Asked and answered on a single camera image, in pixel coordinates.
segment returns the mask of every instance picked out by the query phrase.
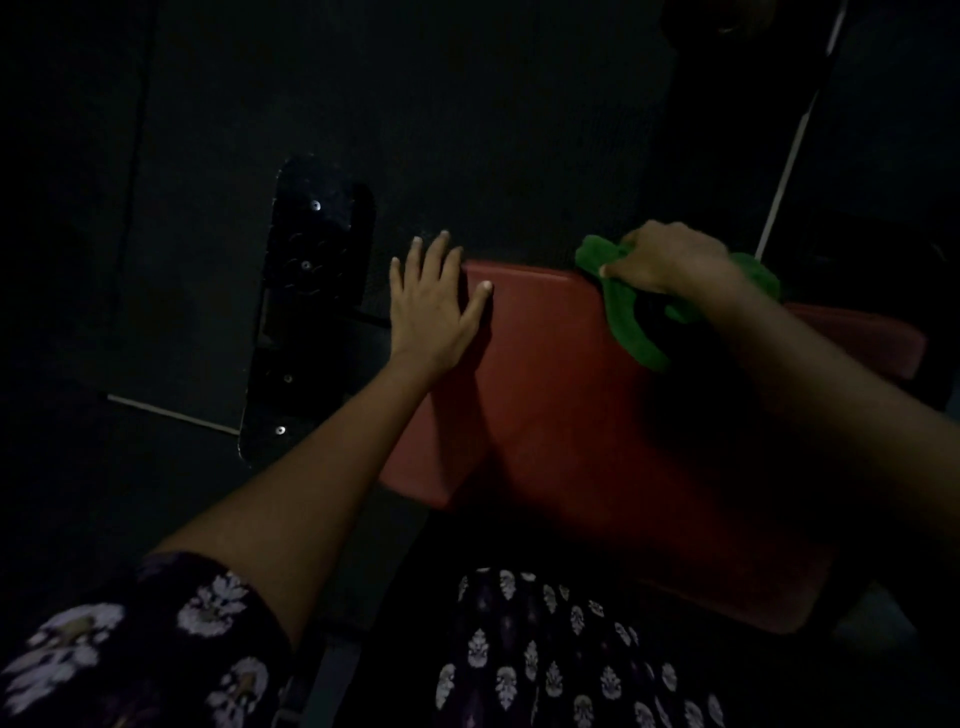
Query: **dark background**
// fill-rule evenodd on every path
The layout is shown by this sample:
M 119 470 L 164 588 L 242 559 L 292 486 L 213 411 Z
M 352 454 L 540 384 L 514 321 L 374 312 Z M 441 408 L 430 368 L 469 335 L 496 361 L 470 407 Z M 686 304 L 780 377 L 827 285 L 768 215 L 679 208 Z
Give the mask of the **dark background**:
M 808 7 L 782 42 L 721 60 L 678 54 L 645 0 L 8 9 L 0 653 L 249 477 L 229 435 L 104 394 L 239 426 L 291 155 L 371 188 L 361 308 L 384 315 L 390 256 L 441 228 L 471 255 L 561 268 L 585 234 L 648 217 L 752 250 L 823 81 L 770 264 L 798 299 L 935 336 L 946 403 L 960 9 L 854 2 L 825 65 L 835 6 Z M 324 596 L 361 629 L 423 513 L 375 493 L 367 516 Z

